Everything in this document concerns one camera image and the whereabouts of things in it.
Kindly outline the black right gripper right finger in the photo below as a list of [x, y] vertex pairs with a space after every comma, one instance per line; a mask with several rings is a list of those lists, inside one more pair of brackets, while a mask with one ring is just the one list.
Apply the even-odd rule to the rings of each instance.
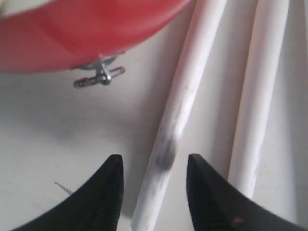
[[230, 185], [199, 154], [187, 163], [187, 200], [196, 231], [302, 231]]

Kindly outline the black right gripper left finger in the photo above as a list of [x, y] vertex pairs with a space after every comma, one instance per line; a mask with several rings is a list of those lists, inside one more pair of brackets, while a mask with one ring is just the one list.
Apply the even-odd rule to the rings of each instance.
[[123, 158], [112, 154], [78, 190], [16, 230], [115, 231], [122, 203]]

